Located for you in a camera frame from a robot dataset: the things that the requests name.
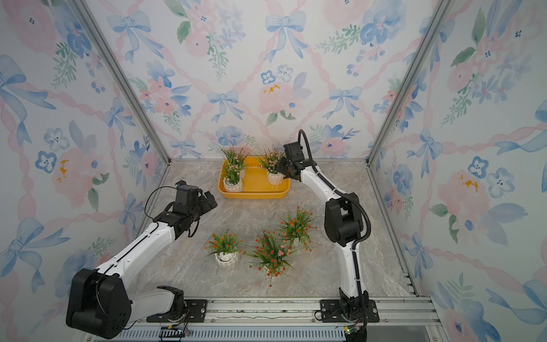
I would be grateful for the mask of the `pink gypsophila pot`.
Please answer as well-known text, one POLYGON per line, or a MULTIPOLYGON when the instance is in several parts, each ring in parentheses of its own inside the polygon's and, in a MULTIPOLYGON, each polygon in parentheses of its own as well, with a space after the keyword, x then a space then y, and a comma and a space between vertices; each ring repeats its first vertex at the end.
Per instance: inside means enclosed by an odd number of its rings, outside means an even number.
POLYGON ((229 159, 223 164, 222 175, 226 192, 243 192, 242 166, 236 158, 229 159))
POLYGON ((222 148, 221 151, 229 166, 233 166, 239 171, 245 169, 245 160, 248 156, 248 154, 245 153, 245 149, 230 147, 222 148))
POLYGON ((285 153, 279 148, 265 148, 263 155, 258 157, 259 164, 266 171, 266 180, 270 185, 277 186, 283 182, 283 174, 277 166, 285 153))

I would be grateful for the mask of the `yellow plastic storage box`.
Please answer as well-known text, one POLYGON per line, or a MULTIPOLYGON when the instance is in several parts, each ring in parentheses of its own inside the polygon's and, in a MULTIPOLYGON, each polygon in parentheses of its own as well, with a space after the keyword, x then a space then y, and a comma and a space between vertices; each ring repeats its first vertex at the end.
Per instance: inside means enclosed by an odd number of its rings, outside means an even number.
POLYGON ((242 179, 242 192, 228 192, 224 186, 223 172, 219 174, 217 188, 226 199, 235 200, 280 200, 285 198, 291 189, 290 180, 284 180, 280 185, 271 185, 267 174, 257 157, 247 157, 245 160, 245 177, 242 179))

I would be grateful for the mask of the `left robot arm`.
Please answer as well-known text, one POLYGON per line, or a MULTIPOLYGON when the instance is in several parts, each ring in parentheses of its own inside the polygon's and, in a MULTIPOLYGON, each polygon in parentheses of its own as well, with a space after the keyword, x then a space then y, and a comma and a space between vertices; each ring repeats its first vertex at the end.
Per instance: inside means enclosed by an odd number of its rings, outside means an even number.
POLYGON ((68 327, 113 339, 141 319, 159 316, 179 323, 189 316, 184 292, 173 286, 128 294, 128 287, 145 266, 181 236, 193 237, 201 217, 217 207, 211 192, 183 180, 174 190, 175 200, 126 248, 95 269, 83 268, 74 275, 66 312, 68 327))

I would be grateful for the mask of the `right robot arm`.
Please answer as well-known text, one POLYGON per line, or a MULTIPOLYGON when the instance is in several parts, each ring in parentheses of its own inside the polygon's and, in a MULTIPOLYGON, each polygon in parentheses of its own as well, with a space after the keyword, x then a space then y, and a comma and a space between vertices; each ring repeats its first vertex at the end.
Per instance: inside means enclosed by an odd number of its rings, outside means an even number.
POLYGON ((369 295, 360 270, 359 246, 370 237, 370 219, 358 196, 335 186, 312 158, 304 156, 299 142, 283 148, 285 156, 276 169, 287 178, 303 182, 325 204, 323 226, 338 253, 341 314, 348 321, 366 324, 369 295))

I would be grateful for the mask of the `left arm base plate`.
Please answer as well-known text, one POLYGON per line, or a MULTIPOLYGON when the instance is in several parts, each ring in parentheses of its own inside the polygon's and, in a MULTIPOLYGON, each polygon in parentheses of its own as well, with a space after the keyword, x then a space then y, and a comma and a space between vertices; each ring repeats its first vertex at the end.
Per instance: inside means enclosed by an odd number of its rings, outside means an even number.
POLYGON ((147 323, 204 323, 208 300, 185 299, 182 310, 178 313, 159 313, 146 318, 147 323))

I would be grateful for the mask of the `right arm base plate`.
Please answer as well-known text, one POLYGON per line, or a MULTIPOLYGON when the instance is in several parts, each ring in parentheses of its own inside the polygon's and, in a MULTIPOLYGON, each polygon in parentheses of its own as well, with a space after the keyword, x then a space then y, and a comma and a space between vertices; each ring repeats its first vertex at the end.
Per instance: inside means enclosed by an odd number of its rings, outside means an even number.
POLYGON ((323 323, 363 323, 363 316, 366 316, 367 323, 380 322, 376 303, 370 299, 365 300, 365 306, 362 306, 360 300, 343 304, 340 299, 322 299, 320 309, 314 316, 323 323))

